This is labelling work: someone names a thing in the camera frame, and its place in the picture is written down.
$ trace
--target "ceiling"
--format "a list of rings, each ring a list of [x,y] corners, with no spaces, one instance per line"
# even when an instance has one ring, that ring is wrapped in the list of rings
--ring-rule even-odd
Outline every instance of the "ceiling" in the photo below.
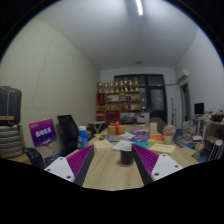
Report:
[[[36,18],[65,36],[99,70],[175,68],[198,26],[165,1],[142,0],[142,5],[139,16],[135,0],[63,0]]]

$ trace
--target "desk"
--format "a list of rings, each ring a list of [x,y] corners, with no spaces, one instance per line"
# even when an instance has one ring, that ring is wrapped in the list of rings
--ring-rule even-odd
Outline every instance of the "desk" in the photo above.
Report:
[[[206,128],[208,124],[214,124],[214,125],[220,125],[220,126],[224,126],[224,124],[222,124],[221,122],[215,122],[215,121],[203,121],[204,123],[204,131],[203,131],[203,137],[202,137],[202,142],[205,143],[204,139],[205,139],[205,133],[206,133]]]
[[[148,125],[125,125],[126,131],[132,129],[148,129]],[[92,139],[89,144],[92,145],[93,141],[99,140],[98,138]],[[181,166],[187,167],[198,162],[182,151],[178,146],[170,155]],[[89,166],[89,170],[86,174],[85,181],[83,183],[84,188],[100,189],[100,190],[125,190],[143,187],[137,164],[133,161],[132,166],[123,167],[119,165],[120,151],[105,150],[96,152],[93,160]]]

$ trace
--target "bag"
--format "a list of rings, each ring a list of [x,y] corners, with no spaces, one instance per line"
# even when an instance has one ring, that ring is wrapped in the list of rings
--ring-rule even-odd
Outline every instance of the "bag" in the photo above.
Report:
[[[0,86],[0,126],[20,123],[21,90]]]

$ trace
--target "bookshelf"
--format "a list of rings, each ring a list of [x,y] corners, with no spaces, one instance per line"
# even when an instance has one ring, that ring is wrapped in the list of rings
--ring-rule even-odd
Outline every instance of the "bookshelf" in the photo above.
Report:
[[[103,94],[104,105],[99,105],[98,97],[96,107],[98,121],[120,120],[122,113],[134,113],[135,117],[138,114],[141,114],[142,106],[140,92],[133,91],[100,94]]]

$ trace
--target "cardboard box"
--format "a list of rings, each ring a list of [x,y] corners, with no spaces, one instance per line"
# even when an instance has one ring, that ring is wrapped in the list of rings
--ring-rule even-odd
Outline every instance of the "cardboard box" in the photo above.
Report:
[[[157,122],[149,123],[149,136],[157,135]]]
[[[117,126],[112,126],[112,125],[108,125],[108,135],[122,135],[126,132],[126,127],[125,125],[119,125]]]

